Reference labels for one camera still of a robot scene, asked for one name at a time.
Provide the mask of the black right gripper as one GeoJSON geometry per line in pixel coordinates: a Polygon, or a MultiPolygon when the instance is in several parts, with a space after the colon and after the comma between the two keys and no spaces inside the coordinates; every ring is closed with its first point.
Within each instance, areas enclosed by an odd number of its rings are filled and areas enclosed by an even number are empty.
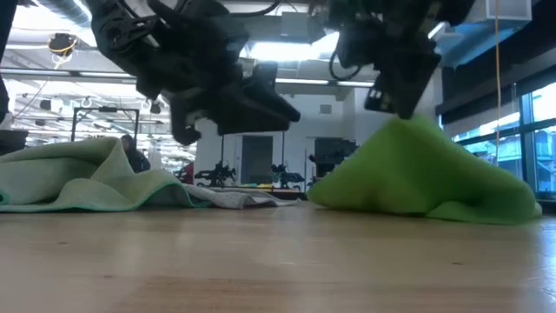
{"type": "Polygon", "coordinates": [[[428,36],[440,21],[440,0],[328,0],[328,26],[338,40],[328,61],[357,75],[367,65],[380,72],[366,110],[410,119],[440,63],[428,36]]]}

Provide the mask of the bright green microfiber towel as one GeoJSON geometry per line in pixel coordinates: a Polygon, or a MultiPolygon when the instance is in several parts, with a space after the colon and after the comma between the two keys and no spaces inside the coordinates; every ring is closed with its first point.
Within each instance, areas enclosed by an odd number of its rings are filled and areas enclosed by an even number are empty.
{"type": "Polygon", "coordinates": [[[538,219],[531,188],[454,143],[425,117],[394,117],[318,181],[308,200],[328,209],[515,225],[538,219]]]}

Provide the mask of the pale green teal-edged towel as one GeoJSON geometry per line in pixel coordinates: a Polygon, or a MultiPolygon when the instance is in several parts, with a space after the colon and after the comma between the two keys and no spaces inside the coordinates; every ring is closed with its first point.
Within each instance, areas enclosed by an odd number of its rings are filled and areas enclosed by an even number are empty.
{"type": "Polygon", "coordinates": [[[114,137],[53,143],[0,156],[0,212],[124,212],[143,205],[205,204],[165,170],[136,174],[114,137]]]}

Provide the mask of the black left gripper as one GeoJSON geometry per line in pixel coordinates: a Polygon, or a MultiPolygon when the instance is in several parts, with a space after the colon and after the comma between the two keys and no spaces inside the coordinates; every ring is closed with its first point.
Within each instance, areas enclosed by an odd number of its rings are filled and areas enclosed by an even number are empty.
{"type": "Polygon", "coordinates": [[[215,123],[217,97],[190,89],[239,89],[217,113],[219,135],[288,130],[301,113],[275,91],[277,62],[260,62],[243,78],[240,52],[249,34],[217,0],[178,0],[171,8],[161,0],[148,6],[162,22],[153,35],[158,42],[146,75],[146,93],[166,90],[171,97],[170,130],[180,144],[197,142],[202,133],[198,120],[215,123]]]}

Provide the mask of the person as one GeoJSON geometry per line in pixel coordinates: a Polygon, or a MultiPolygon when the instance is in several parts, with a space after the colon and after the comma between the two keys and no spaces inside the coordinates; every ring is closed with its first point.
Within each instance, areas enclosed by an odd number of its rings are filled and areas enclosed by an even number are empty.
{"type": "Polygon", "coordinates": [[[137,149],[136,140],[130,135],[121,137],[122,146],[126,157],[128,158],[129,165],[135,173],[144,172],[151,169],[151,165],[147,157],[137,149]]]}

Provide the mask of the black rectangular stand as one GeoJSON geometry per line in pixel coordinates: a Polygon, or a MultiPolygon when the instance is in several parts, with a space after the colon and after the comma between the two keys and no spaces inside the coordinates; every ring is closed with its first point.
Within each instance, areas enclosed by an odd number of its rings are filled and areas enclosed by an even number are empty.
{"type": "Polygon", "coordinates": [[[117,108],[117,107],[110,107],[110,106],[101,106],[98,108],[92,108],[92,107],[75,107],[73,109],[73,117],[72,117],[72,128],[71,128],[71,132],[70,132],[70,141],[71,142],[75,142],[76,140],[76,126],[78,123],[80,123],[85,117],[88,116],[88,114],[92,111],[99,111],[102,113],[118,113],[118,112],[133,112],[136,117],[134,119],[132,119],[132,121],[134,122],[134,140],[137,140],[137,135],[138,135],[138,130],[139,130],[139,119],[140,119],[140,110],[139,109],[125,109],[125,108],[117,108]],[[81,110],[85,110],[86,114],[81,118],[81,119],[77,119],[78,113],[81,110]]]}

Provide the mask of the black ceiling device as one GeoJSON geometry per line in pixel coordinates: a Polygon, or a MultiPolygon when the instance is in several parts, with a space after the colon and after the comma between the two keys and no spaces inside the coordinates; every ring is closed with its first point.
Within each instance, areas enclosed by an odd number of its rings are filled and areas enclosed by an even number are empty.
{"type": "Polygon", "coordinates": [[[59,57],[69,57],[79,38],[69,33],[56,33],[47,43],[47,47],[51,53],[59,57]]]}

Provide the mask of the grey waffle microfiber towel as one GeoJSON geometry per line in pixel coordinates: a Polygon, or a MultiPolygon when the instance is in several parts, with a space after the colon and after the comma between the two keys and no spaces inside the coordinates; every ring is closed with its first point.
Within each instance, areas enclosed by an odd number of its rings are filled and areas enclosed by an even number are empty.
{"type": "Polygon", "coordinates": [[[231,190],[212,190],[190,184],[184,184],[183,187],[191,196],[222,209],[242,210],[267,206],[283,207],[293,206],[300,202],[300,200],[283,200],[262,191],[242,191],[234,188],[231,190]]]}

